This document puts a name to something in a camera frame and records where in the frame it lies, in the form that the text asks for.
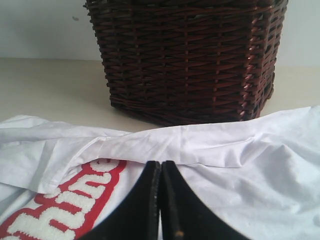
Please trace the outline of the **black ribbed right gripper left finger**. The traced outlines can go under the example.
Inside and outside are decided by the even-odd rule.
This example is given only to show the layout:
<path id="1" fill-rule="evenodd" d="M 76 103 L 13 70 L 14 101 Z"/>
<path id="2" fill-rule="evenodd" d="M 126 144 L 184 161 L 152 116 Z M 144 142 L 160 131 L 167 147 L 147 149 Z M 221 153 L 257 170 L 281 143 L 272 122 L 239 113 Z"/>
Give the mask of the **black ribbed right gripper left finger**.
<path id="1" fill-rule="evenodd" d="M 161 165 L 148 161 L 137 182 L 117 208 L 81 240 L 157 240 Z"/>

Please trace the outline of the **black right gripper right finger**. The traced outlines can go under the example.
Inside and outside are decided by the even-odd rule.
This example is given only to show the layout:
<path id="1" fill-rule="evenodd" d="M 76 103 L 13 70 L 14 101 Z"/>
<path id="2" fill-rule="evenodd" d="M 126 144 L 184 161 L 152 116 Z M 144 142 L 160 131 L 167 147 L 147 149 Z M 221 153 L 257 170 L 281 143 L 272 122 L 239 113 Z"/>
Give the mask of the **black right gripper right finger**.
<path id="1" fill-rule="evenodd" d="M 164 240 L 247 240 L 193 192 L 173 161 L 161 164 L 160 214 Z"/>

